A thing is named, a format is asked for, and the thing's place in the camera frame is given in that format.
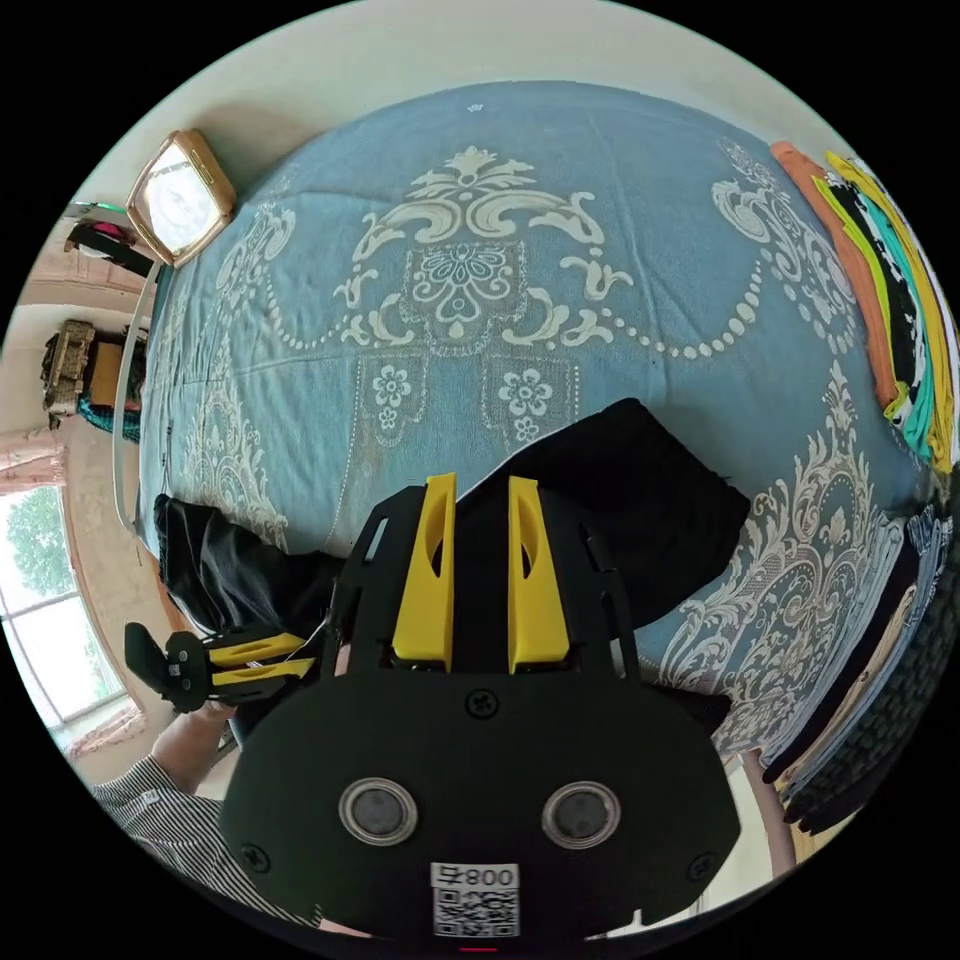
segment orange cloth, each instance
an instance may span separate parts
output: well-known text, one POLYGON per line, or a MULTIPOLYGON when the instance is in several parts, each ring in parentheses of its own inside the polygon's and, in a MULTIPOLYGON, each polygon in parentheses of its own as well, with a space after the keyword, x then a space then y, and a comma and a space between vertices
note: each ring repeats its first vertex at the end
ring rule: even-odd
POLYGON ((813 207, 814 213, 820 218, 833 239, 837 256, 850 278, 850 285, 853 287, 857 303, 860 305, 860 312, 863 314, 867 327, 867 353, 876 382, 877 400, 886 410, 895 401, 903 399, 906 385, 898 387, 894 377, 890 341, 870 266, 857 245, 847 235, 843 221, 820 195, 813 182, 814 177, 825 178, 826 170, 786 140, 773 144, 770 151, 797 185, 807 203, 813 207))

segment tree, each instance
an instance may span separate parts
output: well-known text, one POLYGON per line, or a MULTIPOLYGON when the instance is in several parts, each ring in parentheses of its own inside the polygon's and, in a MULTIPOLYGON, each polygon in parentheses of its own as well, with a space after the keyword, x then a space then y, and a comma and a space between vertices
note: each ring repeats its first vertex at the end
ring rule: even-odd
POLYGON ((87 656, 87 664, 93 677, 93 695, 98 701, 105 700, 110 695, 110 686, 103 673, 103 660, 97 650, 96 641, 89 631, 87 631, 87 642, 84 645, 83 652, 87 656))
POLYGON ((7 541, 23 585, 41 597, 73 589, 56 487, 38 487, 10 508, 7 541))

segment screw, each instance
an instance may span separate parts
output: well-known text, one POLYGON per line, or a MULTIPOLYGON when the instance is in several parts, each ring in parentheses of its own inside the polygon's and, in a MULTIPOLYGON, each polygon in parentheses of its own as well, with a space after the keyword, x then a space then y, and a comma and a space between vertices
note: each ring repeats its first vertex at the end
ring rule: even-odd
POLYGON ((500 708, 500 701, 492 690, 474 690, 467 697, 467 713, 474 720, 489 720, 500 708))
POLYGON ((687 867, 687 879, 692 880, 694 883, 699 883, 713 872, 716 864, 716 854, 701 853, 700 856, 695 857, 690 866, 687 867))
POLYGON ((267 873, 270 869, 270 858, 256 844, 245 843, 240 848, 240 856, 254 873, 267 873))

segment floor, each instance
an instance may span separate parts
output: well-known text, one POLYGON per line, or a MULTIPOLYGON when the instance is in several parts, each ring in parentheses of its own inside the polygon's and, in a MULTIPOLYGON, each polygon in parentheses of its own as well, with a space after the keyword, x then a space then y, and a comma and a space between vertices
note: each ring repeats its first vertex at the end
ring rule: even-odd
POLYGON ((173 130, 200 129, 241 190, 291 150, 378 107, 495 80, 564 79, 666 97, 815 158, 849 146, 801 100, 723 47, 602 0, 363 0, 235 51, 136 124, 77 192, 124 204, 173 130), (470 55, 465 55, 469 36, 470 55), (585 56, 585 50, 603 56, 585 56))

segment hand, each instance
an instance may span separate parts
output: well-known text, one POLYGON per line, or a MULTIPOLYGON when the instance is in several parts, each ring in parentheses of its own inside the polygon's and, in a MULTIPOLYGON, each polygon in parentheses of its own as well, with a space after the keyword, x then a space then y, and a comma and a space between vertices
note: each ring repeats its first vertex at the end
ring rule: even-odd
POLYGON ((208 700, 195 712, 195 716, 214 723, 226 723, 231 717, 236 715, 236 712, 236 707, 221 703, 219 700, 208 700))

